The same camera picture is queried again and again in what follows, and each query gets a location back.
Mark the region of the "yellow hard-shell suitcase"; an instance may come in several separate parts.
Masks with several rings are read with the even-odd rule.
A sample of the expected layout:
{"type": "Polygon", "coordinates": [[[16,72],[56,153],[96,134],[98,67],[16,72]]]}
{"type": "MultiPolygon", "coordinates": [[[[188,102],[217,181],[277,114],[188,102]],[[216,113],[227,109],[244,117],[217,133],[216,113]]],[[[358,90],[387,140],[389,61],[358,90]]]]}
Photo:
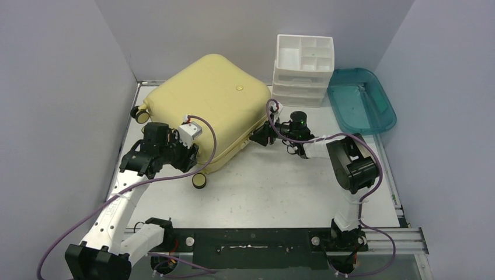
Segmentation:
{"type": "Polygon", "coordinates": [[[252,132],[265,121],[266,103],[271,93],[267,85],[249,75],[227,58],[208,54],[151,91],[131,117],[143,124],[151,120],[177,128],[186,115],[199,116],[202,134],[193,176],[195,188],[204,188],[206,175],[220,169],[248,143],[252,132]]]}

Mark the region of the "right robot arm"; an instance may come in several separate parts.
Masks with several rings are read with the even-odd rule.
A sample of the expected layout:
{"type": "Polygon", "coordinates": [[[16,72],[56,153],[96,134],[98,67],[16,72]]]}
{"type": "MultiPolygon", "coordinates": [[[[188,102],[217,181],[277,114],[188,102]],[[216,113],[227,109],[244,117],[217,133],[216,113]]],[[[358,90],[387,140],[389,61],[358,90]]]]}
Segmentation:
{"type": "Polygon", "coordinates": [[[307,126],[307,114],[294,111],[287,122],[279,122],[278,112],[270,113],[250,140],[262,146],[282,139],[294,154],[303,159],[328,159],[339,184],[341,199],[331,223],[328,248],[331,251],[366,251],[367,239],[360,223],[361,197],[379,176],[377,161],[364,147],[358,134],[339,140],[321,140],[307,126]]]}

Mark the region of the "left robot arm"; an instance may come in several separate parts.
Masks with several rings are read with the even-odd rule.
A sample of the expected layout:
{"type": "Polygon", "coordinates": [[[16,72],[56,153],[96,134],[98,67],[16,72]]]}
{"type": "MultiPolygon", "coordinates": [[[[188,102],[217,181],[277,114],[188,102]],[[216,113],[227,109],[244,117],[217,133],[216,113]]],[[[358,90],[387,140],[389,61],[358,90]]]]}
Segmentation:
{"type": "Polygon", "coordinates": [[[185,173],[196,164],[194,140],[202,132],[196,122],[176,129],[161,122],[144,126],[142,139],[122,157],[114,188],[95,224],[65,252],[74,279],[128,279],[132,267],[152,248],[166,251],[174,245],[174,234],[166,229],[171,223],[162,219],[147,221],[128,238],[124,233],[138,201],[164,165],[185,173]]]}

